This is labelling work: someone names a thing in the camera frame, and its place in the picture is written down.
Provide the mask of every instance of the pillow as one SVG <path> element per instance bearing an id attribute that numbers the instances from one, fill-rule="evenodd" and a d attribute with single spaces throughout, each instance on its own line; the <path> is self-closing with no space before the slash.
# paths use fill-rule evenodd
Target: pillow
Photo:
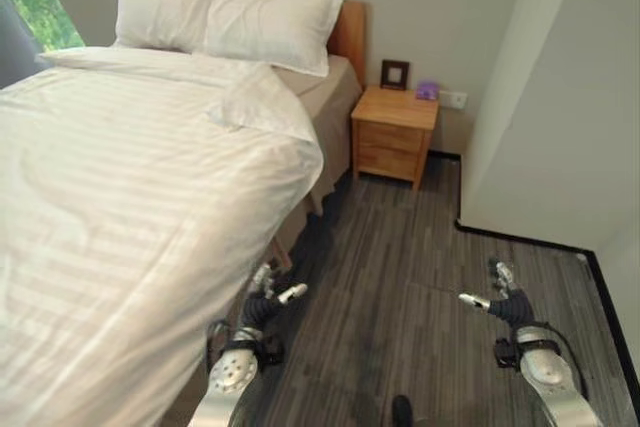
<path id="1" fill-rule="evenodd" d="M 213 0 L 204 51 L 326 77 L 326 44 L 342 1 Z"/>
<path id="2" fill-rule="evenodd" d="M 211 0 L 118 0 L 115 45 L 193 52 L 202 45 Z"/>

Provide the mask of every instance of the gray carpet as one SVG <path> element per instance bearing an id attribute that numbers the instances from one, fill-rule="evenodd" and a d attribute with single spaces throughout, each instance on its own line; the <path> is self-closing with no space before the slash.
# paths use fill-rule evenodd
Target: gray carpet
<path id="1" fill-rule="evenodd" d="M 288 346 L 269 369 L 255 410 L 271 426 L 391 425 L 394 395 L 420 425 L 543 426 L 493 342 L 506 326 L 457 300 L 492 292 L 486 260 L 513 262 L 537 317 L 565 333 L 606 425 L 637 425 L 588 268 L 573 254 L 458 232 L 459 164 L 429 158 L 422 189 L 363 175 L 342 179 L 293 252 L 307 297 L 274 327 Z"/>

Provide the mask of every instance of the nightstand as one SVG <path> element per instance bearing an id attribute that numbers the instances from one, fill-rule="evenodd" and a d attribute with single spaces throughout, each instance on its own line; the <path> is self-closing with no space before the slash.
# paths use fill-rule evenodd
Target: nightstand
<path id="1" fill-rule="evenodd" d="M 355 179 L 368 172 L 409 180 L 414 192 L 420 188 L 439 106 L 415 95 L 367 87 L 351 113 Z"/>

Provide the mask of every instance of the bed frame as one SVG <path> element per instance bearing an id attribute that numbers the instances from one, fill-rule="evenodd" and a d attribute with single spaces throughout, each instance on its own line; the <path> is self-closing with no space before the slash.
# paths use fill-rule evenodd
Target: bed frame
<path id="1" fill-rule="evenodd" d="M 342 4 L 327 50 L 330 54 L 346 57 L 353 65 L 361 87 L 366 85 L 365 56 L 366 6 L 364 2 L 348 0 Z"/>

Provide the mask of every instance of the purple box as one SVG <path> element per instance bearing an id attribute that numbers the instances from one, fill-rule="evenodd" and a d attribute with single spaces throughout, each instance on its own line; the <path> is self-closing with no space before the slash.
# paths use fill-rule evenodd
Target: purple box
<path id="1" fill-rule="evenodd" d="M 437 82 L 431 80 L 423 80 L 418 83 L 416 89 L 416 99 L 437 100 L 440 87 Z"/>

